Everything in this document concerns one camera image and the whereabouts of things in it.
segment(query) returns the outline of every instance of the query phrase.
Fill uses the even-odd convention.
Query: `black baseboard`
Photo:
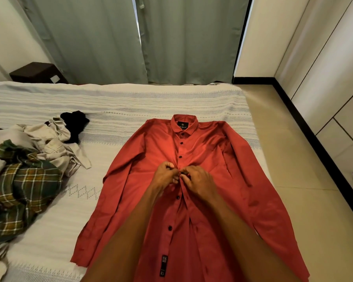
[[[353,211],[353,189],[345,179],[339,168],[336,166],[332,158],[329,156],[328,152],[322,146],[318,138],[312,132],[310,127],[307,125],[306,121],[303,119],[301,114],[298,112],[297,108],[294,106],[292,101],[289,99],[288,95],[285,93],[284,89],[278,83],[278,81],[274,77],[235,77],[233,79],[233,84],[266,84],[273,85],[274,89],[277,91],[278,95],[284,102],[285,106],[288,108],[289,112],[292,114],[293,118],[297,122],[299,128],[305,135],[306,139],[311,144],[315,153],[319,157],[320,161],[325,166],[329,175],[332,177],[334,183],[337,185],[337,188],[343,195],[344,199],[347,201],[348,205]]]

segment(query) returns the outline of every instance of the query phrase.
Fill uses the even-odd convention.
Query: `black tag on shirt placket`
[[[186,122],[179,121],[177,124],[182,130],[185,130],[186,128],[188,128],[188,123],[186,123]]]
[[[162,256],[160,277],[165,277],[167,266],[167,255]]]

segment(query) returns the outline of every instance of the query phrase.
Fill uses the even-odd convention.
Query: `curtain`
[[[231,82],[249,0],[136,0],[149,82]]]
[[[19,0],[72,84],[147,84],[132,0]]]

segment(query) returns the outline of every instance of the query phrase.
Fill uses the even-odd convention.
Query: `striped bedspread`
[[[44,123],[75,110],[90,119],[80,139],[92,168],[81,167],[64,182],[64,190],[48,210],[12,242],[6,282],[80,281],[85,268],[69,262],[77,236],[96,206],[108,167],[147,119],[190,114],[200,122],[226,121],[249,142],[269,178],[246,98],[238,87],[0,82],[0,128]]]

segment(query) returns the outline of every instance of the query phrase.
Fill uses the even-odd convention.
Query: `floor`
[[[353,282],[353,212],[271,85],[245,92],[311,282]]]

